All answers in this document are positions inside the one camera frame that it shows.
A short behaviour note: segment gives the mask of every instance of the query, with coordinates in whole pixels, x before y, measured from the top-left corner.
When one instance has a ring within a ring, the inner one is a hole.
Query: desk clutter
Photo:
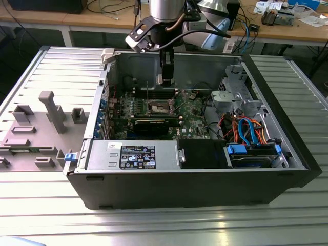
[[[319,4],[318,0],[259,1],[254,6],[254,13],[262,14],[262,24],[268,26],[292,25],[295,19],[300,19],[313,27],[321,27],[328,25],[328,15],[316,12]]]

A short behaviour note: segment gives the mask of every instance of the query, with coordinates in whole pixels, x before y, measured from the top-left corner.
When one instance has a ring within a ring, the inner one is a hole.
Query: electronic device
[[[228,30],[232,31],[235,26],[235,21],[237,18],[237,14],[240,8],[240,1],[238,0],[229,0],[227,3],[227,10],[229,12],[228,18],[230,20],[230,25]]]
[[[13,10],[34,10],[81,14],[88,0],[8,0]]]
[[[81,151],[64,167],[88,208],[268,204],[321,173],[261,57],[176,53],[164,88],[156,53],[104,53]]]
[[[272,26],[278,25],[292,25],[294,22],[294,15],[288,10],[276,10],[266,8],[264,15],[261,18],[262,24]]]

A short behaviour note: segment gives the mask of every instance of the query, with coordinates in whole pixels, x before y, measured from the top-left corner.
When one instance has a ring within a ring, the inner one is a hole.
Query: blue latch
[[[74,162],[77,161],[78,160],[77,152],[65,154],[64,160],[65,161],[74,161]]]
[[[247,149],[244,145],[229,145],[227,150],[229,154],[247,154]]]
[[[278,154],[280,154],[282,152],[280,145],[275,145],[276,151],[278,152]]]

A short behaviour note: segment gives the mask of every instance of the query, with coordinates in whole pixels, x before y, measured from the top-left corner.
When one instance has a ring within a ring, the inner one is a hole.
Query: wire bundle
[[[225,119],[229,119],[226,114],[222,115],[221,120],[219,121],[219,126],[222,128],[223,121]],[[251,139],[253,144],[267,144],[267,140],[265,139],[264,134],[264,126],[258,122],[255,119],[251,119],[249,117],[243,116],[243,115],[230,115],[231,120],[231,130],[229,130],[224,136],[223,139],[225,139],[228,142],[238,143],[238,144],[245,144],[245,145],[251,145],[250,141],[247,140],[246,136],[249,132],[251,135]],[[247,126],[249,127],[247,133],[244,135],[242,132],[242,127]]]
[[[253,48],[255,46],[255,43],[256,43],[256,38],[257,38],[257,35],[258,33],[257,32],[254,32],[254,38],[250,41],[250,35],[251,35],[251,32],[249,30],[249,26],[251,24],[251,21],[250,19],[246,16],[245,14],[245,11],[244,9],[240,6],[240,10],[242,10],[243,14],[237,14],[237,18],[236,18],[236,21],[238,22],[241,22],[242,23],[242,29],[245,31],[245,35],[242,37],[241,41],[239,42],[239,44],[236,45],[236,48],[232,51],[232,53],[236,52],[236,50],[238,49],[238,52],[240,51],[240,49],[242,49],[242,52],[241,54],[244,54],[244,52],[247,50],[247,49],[251,49],[251,53],[253,51]],[[244,45],[241,46],[241,43],[243,42],[244,38],[246,38],[246,43]]]

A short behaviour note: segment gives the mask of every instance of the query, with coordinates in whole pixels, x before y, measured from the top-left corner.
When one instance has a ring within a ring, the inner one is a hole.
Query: table leg
[[[74,47],[74,40],[73,40],[72,33],[71,33],[69,27],[62,28],[61,32],[62,32],[61,34],[63,36],[65,46],[66,47]]]

